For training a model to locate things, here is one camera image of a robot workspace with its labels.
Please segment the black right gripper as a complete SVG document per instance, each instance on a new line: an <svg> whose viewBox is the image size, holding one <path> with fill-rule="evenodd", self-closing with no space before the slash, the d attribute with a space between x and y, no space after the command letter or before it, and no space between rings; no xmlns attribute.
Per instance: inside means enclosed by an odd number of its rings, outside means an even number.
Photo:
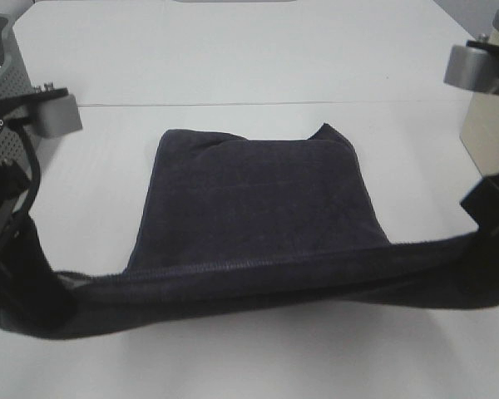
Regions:
<svg viewBox="0 0 499 399"><path fill-rule="evenodd" d="M499 172L486 175L461 201L483 234L499 234Z"/></svg>

